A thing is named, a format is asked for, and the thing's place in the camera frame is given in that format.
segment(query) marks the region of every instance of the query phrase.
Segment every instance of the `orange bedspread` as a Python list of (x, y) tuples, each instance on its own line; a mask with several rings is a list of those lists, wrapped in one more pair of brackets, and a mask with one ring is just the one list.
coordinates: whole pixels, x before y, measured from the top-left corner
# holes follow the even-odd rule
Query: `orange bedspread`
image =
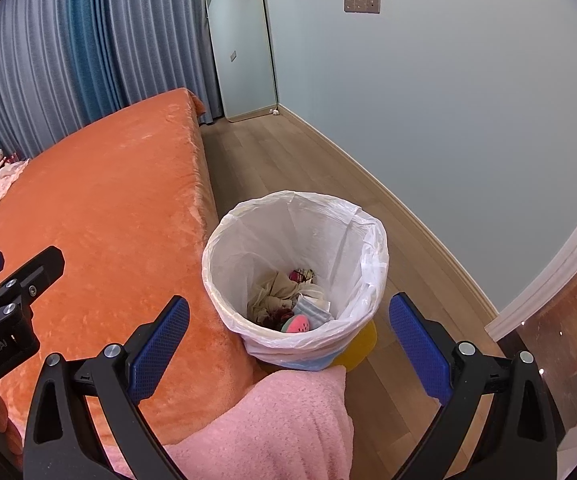
[[(202, 111), (185, 89), (124, 108), (32, 160), (1, 201), (0, 280), (51, 244), (66, 260), (63, 277), (33, 306), (39, 354), (0, 381), (22, 431), (48, 354), (97, 355), (155, 319), (174, 294), (188, 299), (190, 326), (155, 395), (140, 404), (161, 442), (203, 428), (258, 378), (201, 279), (201, 253), (217, 225)], [(109, 443), (98, 404), (92, 412)]]

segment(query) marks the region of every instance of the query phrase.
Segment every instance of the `pink blanket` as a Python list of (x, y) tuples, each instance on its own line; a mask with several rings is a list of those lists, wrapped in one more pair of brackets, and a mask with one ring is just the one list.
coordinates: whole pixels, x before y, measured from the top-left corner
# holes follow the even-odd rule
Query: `pink blanket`
[[(189, 480), (348, 479), (353, 423), (344, 407), (346, 371), (283, 370), (234, 408), (166, 451)], [(116, 471), (132, 478), (117, 447)]]

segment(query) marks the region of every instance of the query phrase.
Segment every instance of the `garbage bag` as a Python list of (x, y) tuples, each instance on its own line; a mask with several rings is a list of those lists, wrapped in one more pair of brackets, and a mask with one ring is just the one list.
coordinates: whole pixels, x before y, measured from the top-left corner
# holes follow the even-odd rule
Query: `garbage bag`
[[(269, 272), (313, 269), (333, 320), (304, 333), (246, 319), (254, 286)], [(211, 235), (202, 278), (220, 318), (254, 357), (321, 370), (377, 312), (389, 269), (387, 233), (359, 206), (328, 195), (280, 191), (237, 205)]]

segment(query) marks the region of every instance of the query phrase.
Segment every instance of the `light switch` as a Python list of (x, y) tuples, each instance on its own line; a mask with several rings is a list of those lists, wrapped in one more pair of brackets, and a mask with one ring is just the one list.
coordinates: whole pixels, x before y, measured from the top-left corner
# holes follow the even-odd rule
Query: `light switch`
[(379, 14), (379, 4), (380, 4), (380, 0), (367, 0), (366, 12), (371, 12), (373, 14)]
[(344, 0), (344, 12), (355, 12), (355, 0)]
[(355, 12), (366, 12), (367, 0), (355, 0)]

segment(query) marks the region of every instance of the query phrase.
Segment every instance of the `floor mirror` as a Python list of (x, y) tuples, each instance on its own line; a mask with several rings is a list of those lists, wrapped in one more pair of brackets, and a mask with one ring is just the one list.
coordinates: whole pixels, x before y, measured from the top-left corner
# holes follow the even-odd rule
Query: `floor mirror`
[(224, 115), (242, 121), (277, 110), (264, 0), (206, 0)]

